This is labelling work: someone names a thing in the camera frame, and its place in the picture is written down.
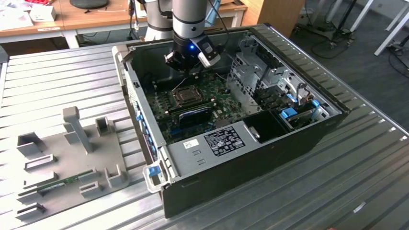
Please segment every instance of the metal slatted table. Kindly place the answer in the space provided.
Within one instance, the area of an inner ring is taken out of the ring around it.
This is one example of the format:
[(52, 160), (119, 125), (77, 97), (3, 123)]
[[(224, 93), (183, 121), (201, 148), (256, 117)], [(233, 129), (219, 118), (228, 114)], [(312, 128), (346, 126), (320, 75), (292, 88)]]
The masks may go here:
[(23, 229), (406, 229), (408, 133), (272, 28), (256, 29), (353, 109), (310, 153), (209, 203), (165, 219), (147, 191), (144, 158), (115, 76), (111, 47), (93, 46), (11, 57), (1, 69), (0, 223), (21, 225), (12, 208), (13, 135), (63, 132), (60, 110), (76, 105), (81, 124), (115, 120), (131, 185)]

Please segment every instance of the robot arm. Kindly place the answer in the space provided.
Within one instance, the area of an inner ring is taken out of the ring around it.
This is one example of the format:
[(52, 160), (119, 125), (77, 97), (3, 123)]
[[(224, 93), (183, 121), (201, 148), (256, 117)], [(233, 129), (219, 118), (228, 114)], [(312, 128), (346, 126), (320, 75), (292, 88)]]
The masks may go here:
[(220, 60), (220, 54), (205, 35), (208, 0), (173, 0), (173, 52), (167, 64), (180, 72), (188, 72), (199, 61), (208, 68)]
[[(169, 16), (163, 15), (165, 10), (169, 12), (169, 3), (169, 0), (145, 0), (148, 30), (171, 28)], [(183, 73), (188, 73), (200, 63), (208, 68), (220, 60), (219, 51), (204, 34), (207, 8), (208, 0), (172, 1), (173, 51), (165, 56), (165, 63)]]

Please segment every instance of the motherboard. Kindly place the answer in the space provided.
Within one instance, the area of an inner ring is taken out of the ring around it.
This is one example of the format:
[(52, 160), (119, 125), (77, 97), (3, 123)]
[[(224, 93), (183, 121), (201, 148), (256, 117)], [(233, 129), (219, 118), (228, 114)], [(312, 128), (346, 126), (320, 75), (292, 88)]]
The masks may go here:
[(148, 93), (147, 99), (168, 144), (224, 127), (247, 115), (225, 78), (213, 73), (191, 85)]

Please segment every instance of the white label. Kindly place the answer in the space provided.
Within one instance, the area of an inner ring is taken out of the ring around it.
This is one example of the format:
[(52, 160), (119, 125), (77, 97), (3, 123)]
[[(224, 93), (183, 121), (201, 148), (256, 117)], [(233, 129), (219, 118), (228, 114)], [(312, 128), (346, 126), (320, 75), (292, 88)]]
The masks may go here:
[(185, 149), (195, 147), (196, 145), (199, 145), (199, 141), (197, 139), (189, 140), (184, 143)]
[(51, 27), (51, 28), (37, 29), (37, 31), (49, 31), (49, 30), (60, 30), (60, 27)]

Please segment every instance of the wooden desk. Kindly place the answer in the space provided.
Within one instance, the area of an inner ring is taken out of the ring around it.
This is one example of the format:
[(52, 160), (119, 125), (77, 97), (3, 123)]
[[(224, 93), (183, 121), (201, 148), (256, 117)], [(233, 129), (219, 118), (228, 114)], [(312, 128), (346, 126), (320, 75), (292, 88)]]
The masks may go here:
[(33, 26), (0, 31), (0, 43), (63, 36), (64, 23), (60, 2), (56, 1), (52, 5), (57, 13), (56, 21), (48, 23), (33, 22)]
[[(119, 24), (128, 24), (129, 27), (128, 0), (109, 0), (107, 11), (105, 8), (100, 8), (91, 10), (89, 13), (84, 13), (85, 10), (73, 7), (69, 4), (69, 0), (59, 1), (61, 3), (65, 30)], [(145, 22), (147, 18), (140, 17), (139, 21)]]
[[(129, 28), (127, 0), (109, 0), (107, 11), (105, 8), (101, 8), (91, 10), (87, 14), (84, 13), (85, 10), (69, 4), (69, 0), (56, 0), (53, 6), (57, 13), (55, 22), (33, 23), (35, 25), (29, 27), (0, 31), (0, 44), (41, 38), (65, 37), (69, 48), (77, 48), (77, 35)], [(241, 25), (247, 8), (245, 5), (237, 6), (233, 3), (221, 5), (220, 15), (223, 18), (233, 18), (232, 27)], [(140, 27), (148, 26), (147, 17), (140, 17), (139, 21)]]
[[(79, 47), (76, 36), (80, 34), (129, 28), (127, 0), (109, 0), (107, 11), (105, 8), (101, 8), (97, 10), (91, 10), (91, 12), (87, 14), (84, 14), (85, 10), (77, 9), (69, 4), (69, 0), (59, 1), (61, 2), (63, 20), (65, 27), (64, 36), (69, 48)], [(233, 3), (228, 3), (221, 5), (219, 12), (223, 18), (233, 17), (232, 27), (237, 27), (241, 26), (245, 10), (245, 5), (237, 6)], [(147, 17), (139, 17), (139, 21), (140, 27), (148, 26)]]

